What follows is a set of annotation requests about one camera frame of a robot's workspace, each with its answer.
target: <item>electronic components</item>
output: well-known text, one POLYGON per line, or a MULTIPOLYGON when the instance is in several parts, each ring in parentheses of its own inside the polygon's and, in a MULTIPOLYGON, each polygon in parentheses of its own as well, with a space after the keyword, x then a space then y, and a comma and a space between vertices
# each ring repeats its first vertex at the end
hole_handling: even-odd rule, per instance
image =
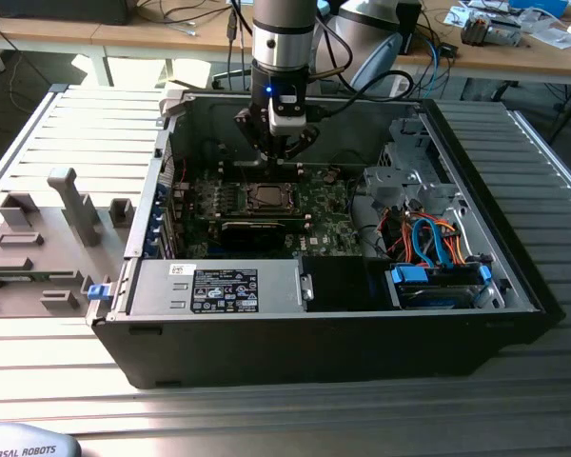
POLYGON ((385 279, 395 308, 503 308, 489 266, 479 263, 454 268, 399 264, 385 279))
POLYGON ((250 214, 294 214, 293 187, 285 184, 250 184, 246 188, 246 209, 250 214))
POLYGON ((472 11, 461 30, 461 41, 470 46, 484 43, 517 46, 522 39, 521 26, 504 16, 491 17, 480 11, 472 11))
MULTIPOLYGON (((292 258, 361 255, 347 211, 346 181, 326 183, 325 168, 298 182, 224 182, 204 171, 184 198, 189 258, 292 258)), ((251 172, 242 178, 253 179, 251 172)))

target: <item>motherboard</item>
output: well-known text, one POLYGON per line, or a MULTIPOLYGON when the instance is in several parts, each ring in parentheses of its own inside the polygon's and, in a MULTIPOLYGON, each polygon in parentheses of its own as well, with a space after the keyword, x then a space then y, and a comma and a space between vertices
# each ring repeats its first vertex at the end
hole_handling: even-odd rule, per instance
POLYGON ((351 188, 334 169, 288 183, 228 181, 204 170, 183 194, 182 257, 361 255, 348 211, 351 188))

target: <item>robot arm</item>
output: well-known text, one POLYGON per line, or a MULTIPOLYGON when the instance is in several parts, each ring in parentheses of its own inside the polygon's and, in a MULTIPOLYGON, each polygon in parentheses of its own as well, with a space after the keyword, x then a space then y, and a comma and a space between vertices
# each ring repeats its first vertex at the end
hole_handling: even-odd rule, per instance
POLYGON ((307 125, 305 105, 315 11, 315 0, 254 3, 251 104, 235 121, 269 164, 293 157, 319 134, 307 125))

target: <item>sticker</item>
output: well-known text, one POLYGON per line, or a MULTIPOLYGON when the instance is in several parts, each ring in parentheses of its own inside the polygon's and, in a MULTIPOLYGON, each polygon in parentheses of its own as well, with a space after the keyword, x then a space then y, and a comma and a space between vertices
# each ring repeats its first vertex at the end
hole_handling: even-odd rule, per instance
POLYGON ((169 274, 192 276, 195 269, 197 269, 195 264, 171 264, 169 266, 169 274))
POLYGON ((194 313, 258 312, 257 269, 196 269, 194 313))

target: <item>blue cable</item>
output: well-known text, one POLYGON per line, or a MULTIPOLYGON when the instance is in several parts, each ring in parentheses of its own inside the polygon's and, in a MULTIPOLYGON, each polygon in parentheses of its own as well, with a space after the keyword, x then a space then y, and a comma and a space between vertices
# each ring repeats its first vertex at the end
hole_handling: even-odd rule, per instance
POLYGON ((436 75, 438 74, 438 52, 436 51, 436 47, 431 41, 429 41, 425 37, 423 37, 423 40, 425 40, 425 43, 427 43, 427 45, 431 49, 432 59, 434 61, 434 73, 431 75, 431 81, 429 81, 429 89, 423 96, 423 98, 427 98, 429 93, 434 89, 434 83, 436 82, 436 75))
POLYGON ((444 250, 442 246, 442 233, 440 232, 440 228, 434 224, 433 221, 429 219, 419 219, 415 222, 415 225, 412 228, 412 247, 415 249, 415 252, 419 257, 421 257, 431 268, 434 268, 434 263, 431 261, 429 257, 423 254, 421 247, 419 246, 419 230, 421 230, 421 225, 423 223, 429 224, 431 227, 431 231, 434 235, 434 244, 436 245, 436 253, 438 254, 438 259, 440 263, 447 268, 452 268, 453 264, 450 262, 448 258, 448 254, 444 250))

